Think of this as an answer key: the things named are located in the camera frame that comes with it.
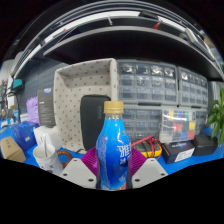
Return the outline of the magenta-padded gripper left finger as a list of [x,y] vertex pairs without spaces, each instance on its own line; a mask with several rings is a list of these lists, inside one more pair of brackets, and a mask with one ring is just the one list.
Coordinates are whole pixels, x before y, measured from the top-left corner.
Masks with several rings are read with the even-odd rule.
[[96,189],[100,177],[96,148],[90,149],[81,158],[73,158],[60,176],[81,187]]

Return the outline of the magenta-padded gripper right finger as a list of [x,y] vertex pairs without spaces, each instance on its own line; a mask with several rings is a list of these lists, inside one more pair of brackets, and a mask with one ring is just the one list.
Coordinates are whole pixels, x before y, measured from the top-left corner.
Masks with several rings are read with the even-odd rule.
[[167,176],[167,172],[155,158],[146,158],[138,150],[132,149],[129,159],[129,188],[146,186]]

